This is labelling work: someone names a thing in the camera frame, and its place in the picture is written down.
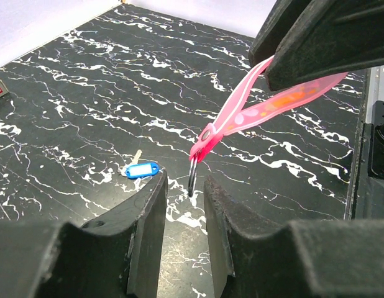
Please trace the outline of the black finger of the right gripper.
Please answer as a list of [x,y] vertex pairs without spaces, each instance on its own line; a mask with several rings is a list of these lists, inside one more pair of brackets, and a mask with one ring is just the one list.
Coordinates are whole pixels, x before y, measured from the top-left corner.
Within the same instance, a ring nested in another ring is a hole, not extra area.
[[384,65],[384,1],[311,1],[266,70],[272,91]]
[[274,55],[280,42],[311,0],[277,0],[251,45],[251,67]]

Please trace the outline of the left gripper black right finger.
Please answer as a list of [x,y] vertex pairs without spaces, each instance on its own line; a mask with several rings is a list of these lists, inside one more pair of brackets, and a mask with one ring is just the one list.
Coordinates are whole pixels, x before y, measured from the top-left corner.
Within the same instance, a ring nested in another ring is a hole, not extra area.
[[280,225],[204,182],[216,297],[384,297],[384,220]]

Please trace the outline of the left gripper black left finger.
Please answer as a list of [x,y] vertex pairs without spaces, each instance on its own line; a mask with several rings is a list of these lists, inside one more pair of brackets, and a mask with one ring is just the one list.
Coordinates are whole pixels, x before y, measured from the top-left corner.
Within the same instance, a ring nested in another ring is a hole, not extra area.
[[168,176],[77,227],[0,221],[0,297],[155,297]]

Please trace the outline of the key with blue tag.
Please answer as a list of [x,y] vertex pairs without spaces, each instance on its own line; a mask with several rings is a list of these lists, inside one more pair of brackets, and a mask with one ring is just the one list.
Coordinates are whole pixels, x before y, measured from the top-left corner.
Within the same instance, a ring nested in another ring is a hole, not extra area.
[[130,164],[120,169],[120,174],[128,179],[139,179],[155,176],[159,172],[159,165],[155,162],[139,163],[142,150],[138,149]]

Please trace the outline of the pink strap keyring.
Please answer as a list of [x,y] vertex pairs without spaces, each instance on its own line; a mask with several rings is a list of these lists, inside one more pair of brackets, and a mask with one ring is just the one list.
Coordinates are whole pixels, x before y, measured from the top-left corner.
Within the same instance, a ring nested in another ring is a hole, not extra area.
[[214,122],[207,124],[197,142],[191,147],[189,197],[193,195],[196,185],[197,164],[204,160],[223,137],[249,129],[283,112],[307,104],[328,92],[347,75],[346,72],[332,74],[301,83],[245,109],[244,105],[256,79],[270,66],[272,60],[271,56],[261,61],[243,77],[227,98]]

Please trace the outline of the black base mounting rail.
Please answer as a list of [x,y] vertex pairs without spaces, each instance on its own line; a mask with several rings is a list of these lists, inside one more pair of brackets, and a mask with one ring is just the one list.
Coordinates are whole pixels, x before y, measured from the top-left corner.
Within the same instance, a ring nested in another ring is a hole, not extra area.
[[384,66],[368,71],[355,158],[353,219],[384,219]]

